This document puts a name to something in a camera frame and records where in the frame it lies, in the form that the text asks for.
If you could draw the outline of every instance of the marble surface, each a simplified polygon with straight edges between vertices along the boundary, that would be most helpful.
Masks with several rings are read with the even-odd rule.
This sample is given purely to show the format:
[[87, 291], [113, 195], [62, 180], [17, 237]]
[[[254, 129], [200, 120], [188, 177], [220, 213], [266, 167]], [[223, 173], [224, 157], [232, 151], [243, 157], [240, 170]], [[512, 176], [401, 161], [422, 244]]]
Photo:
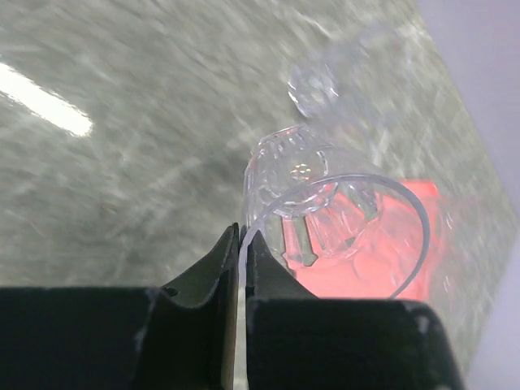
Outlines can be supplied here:
[[[240, 219], [258, 138], [301, 120], [287, 96], [291, 64], [375, 20], [417, 55], [403, 120], [371, 129], [374, 162], [479, 196], [470, 214], [480, 223], [461, 236], [463, 315], [439, 308], [467, 369], [517, 217], [411, 0], [4, 1], [0, 284], [177, 276]], [[240, 322], [239, 389], [244, 357]]]

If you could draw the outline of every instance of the clear plastic object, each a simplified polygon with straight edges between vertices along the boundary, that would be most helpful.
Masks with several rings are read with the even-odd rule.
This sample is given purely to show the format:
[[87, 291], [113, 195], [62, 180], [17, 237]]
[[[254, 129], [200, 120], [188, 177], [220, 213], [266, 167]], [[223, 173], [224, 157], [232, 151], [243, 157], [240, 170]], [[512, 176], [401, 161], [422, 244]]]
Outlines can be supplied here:
[[319, 297], [408, 297], [427, 272], [430, 224], [419, 199], [305, 124], [264, 137], [253, 151], [244, 218], [241, 266], [261, 232]]
[[288, 93], [306, 118], [348, 116], [367, 126], [391, 126], [410, 99], [410, 56], [389, 25], [363, 29], [297, 63]]

